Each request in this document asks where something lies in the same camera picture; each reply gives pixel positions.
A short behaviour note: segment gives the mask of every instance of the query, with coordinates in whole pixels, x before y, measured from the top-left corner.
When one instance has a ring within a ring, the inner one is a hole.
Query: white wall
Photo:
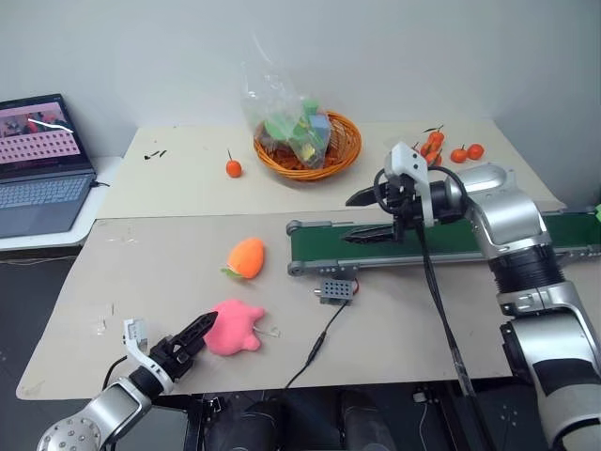
[[[136,127],[233,123],[265,51],[354,120],[493,117],[554,193],[601,179],[598,0],[3,2],[0,99],[62,92],[91,153]]]

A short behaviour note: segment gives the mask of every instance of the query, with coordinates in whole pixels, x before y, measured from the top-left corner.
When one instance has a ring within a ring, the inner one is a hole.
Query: laptop keyboard
[[[0,209],[77,200],[87,176],[0,185]]]

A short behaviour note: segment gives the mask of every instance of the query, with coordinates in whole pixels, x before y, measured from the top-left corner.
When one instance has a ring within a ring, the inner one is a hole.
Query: green leaf
[[[229,268],[221,268],[221,272],[225,275],[229,275],[230,277],[234,277],[235,279],[241,279],[242,276],[235,271],[230,270]]]
[[[440,127],[434,127],[432,129],[424,130],[422,133],[433,132],[434,130],[436,130],[437,132],[439,132],[442,127],[444,127],[444,124],[442,124]]]

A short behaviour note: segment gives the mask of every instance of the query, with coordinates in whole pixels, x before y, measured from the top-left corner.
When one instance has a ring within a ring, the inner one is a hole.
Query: conveyor belt
[[[601,251],[601,223],[593,214],[562,213],[544,216],[553,246],[559,255],[596,257]],[[356,244],[341,237],[357,226],[349,223],[297,222],[288,225],[292,246],[291,275],[307,272],[355,271],[364,267],[394,266],[422,261],[417,236],[408,231],[402,244],[381,242]],[[435,225],[425,232],[435,261],[471,261],[482,259],[466,220]]]

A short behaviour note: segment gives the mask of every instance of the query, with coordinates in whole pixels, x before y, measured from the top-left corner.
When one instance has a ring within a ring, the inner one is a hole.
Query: wicker basket
[[[267,166],[278,174],[293,180],[316,181],[337,174],[351,166],[361,152],[361,134],[355,124],[346,117],[328,112],[331,123],[330,143],[326,151],[326,162],[321,169],[306,168],[288,146],[265,149],[259,138],[254,139],[254,150]]]

